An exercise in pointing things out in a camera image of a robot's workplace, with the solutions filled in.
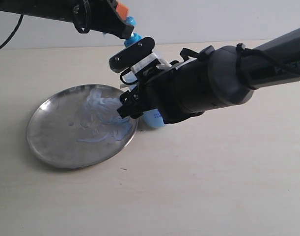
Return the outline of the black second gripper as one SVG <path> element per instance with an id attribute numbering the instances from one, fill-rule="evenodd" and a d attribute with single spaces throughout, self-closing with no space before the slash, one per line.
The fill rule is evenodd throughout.
<path id="1" fill-rule="evenodd" d="M 129 39 L 134 26 L 116 13 L 114 0 L 0 0 L 0 11 L 71 22 L 78 31 Z"/>

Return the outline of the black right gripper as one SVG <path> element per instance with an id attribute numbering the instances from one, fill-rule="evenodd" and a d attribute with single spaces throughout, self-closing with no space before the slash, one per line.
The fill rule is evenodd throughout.
<path id="1" fill-rule="evenodd" d="M 139 71 L 132 66 L 121 73 L 121 79 L 129 72 L 137 78 L 134 81 L 136 87 L 120 96 L 122 105 L 117 111 L 122 118 L 136 119 L 147 111 L 157 109 L 164 124 L 175 124 L 204 114 L 203 111 L 191 112 L 184 108 L 176 97 L 171 77 L 176 72 L 175 68 L 168 66 L 167 69 L 159 69 L 161 64 L 159 60 L 154 60 Z"/>

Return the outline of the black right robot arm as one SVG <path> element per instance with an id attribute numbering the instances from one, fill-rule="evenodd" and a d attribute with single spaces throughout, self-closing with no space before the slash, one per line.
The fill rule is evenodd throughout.
<path id="1" fill-rule="evenodd" d="M 135 38 L 128 9 L 116 0 L 0 0 L 0 11 L 73 23 L 121 39 Z M 133 73 L 133 87 L 120 96 L 121 117 L 138 118 L 157 109 L 166 124 L 205 111 L 241 105 L 256 89 L 300 81 L 300 28 L 254 49 L 240 43 L 200 52 L 183 48 L 182 61 L 154 55 L 151 37 L 138 38 L 109 59 L 115 73 Z"/>

